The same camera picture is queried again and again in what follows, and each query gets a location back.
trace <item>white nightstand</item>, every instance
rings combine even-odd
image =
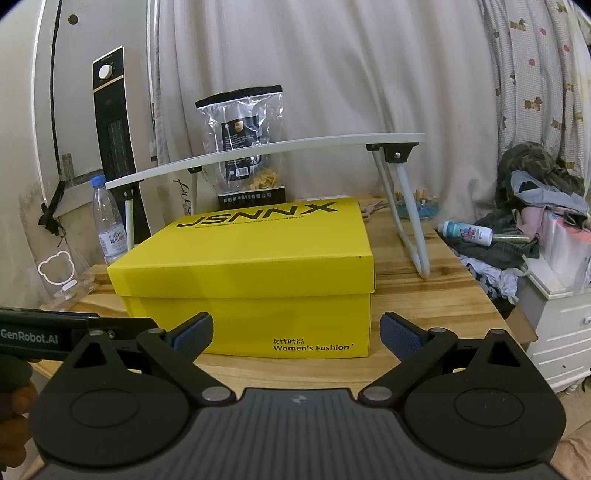
[[[519,306],[538,335],[527,354],[559,392],[591,375],[591,287],[573,294],[543,257],[528,259],[531,274],[519,279]]]

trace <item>clear plastic bag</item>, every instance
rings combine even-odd
[[[196,102],[195,106],[203,120],[203,146],[206,153],[261,145],[280,139],[283,114],[280,85],[218,93]],[[270,156],[256,155],[208,165],[203,167],[203,172],[219,197],[252,190],[277,189],[282,187],[277,174],[277,161],[272,161]]]

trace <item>water bottle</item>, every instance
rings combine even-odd
[[[95,189],[92,210],[95,216],[96,230],[107,265],[120,259],[127,253],[127,236],[121,220],[121,214],[115,199],[105,187],[105,176],[98,175],[90,181]]]

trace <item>pile of clothes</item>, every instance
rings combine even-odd
[[[541,223],[545,210],[579,229],[588,229],[589,206],[583,179],[534,142],[505,152],[498,166],[495,208],[476,224],[494,233],[527,235],[527,244],[493,242],[489,247],[459,238],[443,238],[481,284],[504,318],[517,303],[517,280],[528,273],[527,258],[540,257]]]

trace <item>white folding table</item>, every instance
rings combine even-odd
[[[408,156],[416,145],[425,140],[424,134],[395,134],[395,133],[376,133],[376,134],[356,134],[356,135],[336,135],[332,137],[317,137],[317,138],[302,138],[299,140],[287,140],[283,142],[272,142],[264,145],[254,145],[252,147],[238,148],[236,150],[226,150],[199,157],[187,158],[166,165],[149,168],[148,170],[139,171],[137,173],[127,175],[107,182],[108,189],[121,189],[125,201],[125,223],[127,228],[128,246],[131,249],[134,245],[133,234],[133,196],[134,187],[138,182],[166,175],[180,170],[189,170],[196,175],[196,171],[200,170],[205,165],[220,163],[230,160],[237,160],[239,158],[269,155],[273,153],[283,153],[295,150],[303,150],[305,148],[329,148],[329,147],[351,147],[354,145],[365,145],[366,149],[372,153],[374,163],[378,169],[379,176],[384,185],[386,197],[390,212],[398,234],[402,239],[408,253],[413,259],[413,263],[418,273],[423,277],[429,276],[430,266],[427,255],[427,247],[425,246],[425,237],[421,228],[421,222],[418,217],[417,206],[415,203],[413,191],[408,182],[408,177],[404,164],[408,160]],[[396,170],[398,179],[400,180],[400,188],[404,195],[404,200],[408,210],[411,224],[413,226],[413,234],[416,241],[416,246],[410,241],[408,236],[404,233],[400,217],[396,210],[396,203],[394,200],[394,179],[389,170],[389,165],[393,164]],[[192,204],[195,204],[195,198],[192,199]]]

